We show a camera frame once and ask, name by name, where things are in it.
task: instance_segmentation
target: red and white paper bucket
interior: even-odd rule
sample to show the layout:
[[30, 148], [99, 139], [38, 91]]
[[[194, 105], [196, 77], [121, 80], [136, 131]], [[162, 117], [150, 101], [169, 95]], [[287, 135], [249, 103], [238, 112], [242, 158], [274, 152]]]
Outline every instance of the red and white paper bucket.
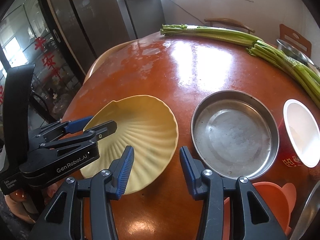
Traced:
[[284, 104], [278, 158], [288, 167], [315, 167], [320, 160], [320, 131], [309, 109], [295, 99]]

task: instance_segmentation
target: yellow bowl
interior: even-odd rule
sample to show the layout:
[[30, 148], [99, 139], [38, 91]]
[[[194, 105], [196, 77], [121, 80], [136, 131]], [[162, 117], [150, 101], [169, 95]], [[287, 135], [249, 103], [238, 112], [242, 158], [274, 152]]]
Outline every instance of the yellow bowl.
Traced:
[[152, 183], [169, 164], [177, 148], [178, 124], [171, 109], [158, 98], [139, 95], [111, 101], [86, 125], [84, 130], [114, 120], [117, 130], [98, 141], [100, 158], [80, 171], [90, 178], [109, 168], [124, 148], [134, 148], [134, 162], [125, 194]]

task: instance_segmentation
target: wooden table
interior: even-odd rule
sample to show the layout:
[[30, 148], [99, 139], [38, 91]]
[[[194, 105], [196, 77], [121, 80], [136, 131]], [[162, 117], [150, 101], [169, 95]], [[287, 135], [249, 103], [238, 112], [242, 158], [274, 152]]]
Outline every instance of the wooden table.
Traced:
[[[165, 171], [148, 187], [112, 202], [120, 240], [193, 240], [202, 201], [188, 194], [179, 161], [179, 149], [188, 146], [194, 157], [190, 121], [197, 104], [219, 90], [240, 90], [264, 103], [276, 122], [282, 119], [286, 100], [305, 104], [320, 122], [320, 111], [289, 76], [245, 48], [202, 38], [147, 36], [110, 56], [79, 90], [63, 120], [95, 115], [112, 100], [133, 95], [152, 95], [173, 111], [179, 126], [177, 150]], [[276, 161], [257, 181], [280, 186], [292, 182], [297, 203], [292, 213], [294, 228], [315, 181], [304, 166], [289, 168]], [[85, 206], [85, 234], [90, 236], [89, 202]]]

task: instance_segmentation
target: wooden chair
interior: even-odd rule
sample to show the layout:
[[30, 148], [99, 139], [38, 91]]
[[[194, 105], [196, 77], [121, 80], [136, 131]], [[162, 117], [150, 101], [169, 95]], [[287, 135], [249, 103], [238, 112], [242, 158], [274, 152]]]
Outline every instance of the wooden chair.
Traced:
[[210, 22], [210, 26], [213, 27], [213, 23], [221, 23], [228, 26], [238, 27], [242, 29], [246, 29], [248, 33], [252, 32], [255, 33], [256, 31], [246, 25], [244, 25], [242, 22], [238, 22], [233, 19], [229, 18], [206, 18], [204, 19], [205, 22]]
[[106, 52], [102, 53], [100, 57], [96, 59], [96, 61], [92, 64], [91, 68], [89, 69], [87, 75], [84, 78], [85, 83], [91, 75], [102, 65], [102, 63], [105, 62], [106, 58], [109, 57], [111, 54], [118, 52], [119, 50], [123, 49], [124, 47], [128, 46], [129, 44], [133, 43], [134, 41], [127, 41], [125, 43], [121, 43], [119, 45], [116, 45], [112, 47], [111, 49], [108, 49]]
[[[311, 57], [311, 47], [312, 47], [311, 42], [308, 41], [305, 37], [303, 37], [300, 33], [287, 27], [284, 24], [280, 24], [280, 39], [291, 44], [292, 46], [294, 46], [296, 49], [303, 52], [308, 57]], [[297, 43], [303, 45], [306, 48], [306, 50], [300, 47]]]

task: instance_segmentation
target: metal bolt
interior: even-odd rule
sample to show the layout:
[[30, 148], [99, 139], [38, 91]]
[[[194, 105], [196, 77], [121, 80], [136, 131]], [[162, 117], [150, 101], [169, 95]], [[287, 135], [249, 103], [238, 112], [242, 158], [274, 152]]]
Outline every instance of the metal bolt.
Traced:
[[247, 182], [248, 182], [248, 178], [247, 178], [247, 177], [244, 177], [244, 176], [241, 176], [239, 180], [240, 180], [242, 183], [247, 183]]
[[108, 176], [110, 174], [110, 171], [109, 170], [102, 170], [100, 173], [102, 176]]
[[211, 176], [212, 175], [212, 170], [204, 170], [203, 174], [206, 176]]
[[68, 184], [74, 183], [75, 182], [75, 178], [74, 177], [69, 177], [69, 178], [66, 179], [66, 182]]

